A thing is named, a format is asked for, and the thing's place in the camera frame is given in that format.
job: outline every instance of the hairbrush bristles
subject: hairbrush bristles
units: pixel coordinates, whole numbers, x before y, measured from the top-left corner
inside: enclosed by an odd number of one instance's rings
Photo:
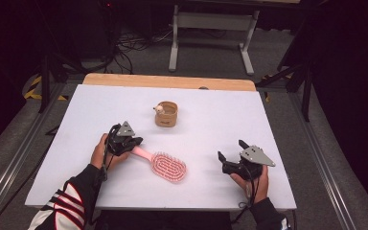
[[[180,181],[187,172],[187,167],[183,161],[171,157],[167,153],[157,152],[151,154],[139,147],[135,147],[132,153],[148,159],[151,162],[151,169],[154,173],[171,182]]]

